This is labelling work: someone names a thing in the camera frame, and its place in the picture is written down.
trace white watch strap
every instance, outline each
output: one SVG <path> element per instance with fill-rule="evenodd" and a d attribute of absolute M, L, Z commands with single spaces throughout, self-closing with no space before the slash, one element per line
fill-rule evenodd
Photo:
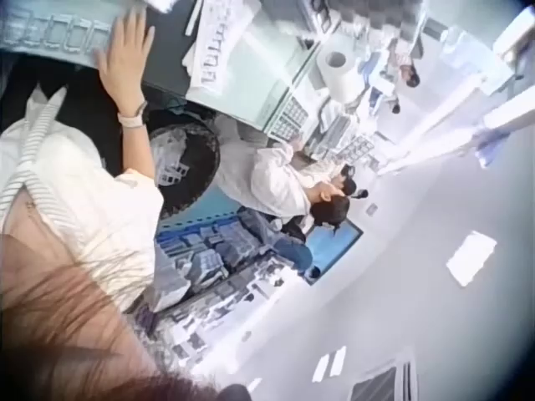
<path fill-rule="evenodd" d="M 135 117 L 125 117 L 123 115 L 117 114 L 117 119 L 120 124 L 125 128 L 139 128 L 145 125 L 143 123 L 143 110 L 147 106 L 147 101 L 144 101 L 143 104 L 135 112 Z"/>
<path fill-rule="evenodd" d="M 136 115 L 135 117 L 123 117 L 122 115 L 117 114 L 117 119 L 125 128 L 139 128 L 144 125 L 143 118 L 140 115 Z"/>

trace air vent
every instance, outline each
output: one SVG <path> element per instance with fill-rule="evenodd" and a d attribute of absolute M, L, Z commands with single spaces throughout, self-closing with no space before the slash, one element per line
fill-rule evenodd
<path fill-rule="evenodd" d="M 372 203 L 370 206 L 368 206 L 368 209 L 366 209 L 366 214 L 371 217 L 375 214 L 377 209 L 379 209 L 379 207 L 375 203 Z"/>
<path fill-rule="evenodd" d="M 417 401 L 418 387 L 414 354 L 396 358 L 361 375 L 351 388 L 348 401 Z"/>

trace wristwatch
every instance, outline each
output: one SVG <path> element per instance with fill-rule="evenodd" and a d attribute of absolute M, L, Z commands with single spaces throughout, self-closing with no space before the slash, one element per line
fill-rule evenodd
<path fill-rule="evenodd" d="M 135 117 L 125 117 L 117 114 L 117 119 L 124 128 L 139 128 L 145 125 L 147 120 L 145 115 L 145 109 L 147 107 L 147 101 L 145 100 L 135 112 Z"/>

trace paper towel roll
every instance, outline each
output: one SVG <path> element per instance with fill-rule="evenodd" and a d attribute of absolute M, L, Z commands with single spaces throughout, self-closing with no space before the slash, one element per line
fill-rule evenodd
<path fill-rule="evenodd" d="M 331 97 L 337 102 L 350 103 L 364 90 L 364 79 L 354 54 L 327 45 L 316 63 Z"/>

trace paper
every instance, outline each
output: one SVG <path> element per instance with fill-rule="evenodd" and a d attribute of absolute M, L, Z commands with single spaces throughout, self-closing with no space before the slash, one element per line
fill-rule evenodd
<path fill-rule="evenodd" d="M 196 42 L 182 60 L 190 87 L 221 93 L 230 54 L 260 7 L 258 0 L 204 0 Z"/>

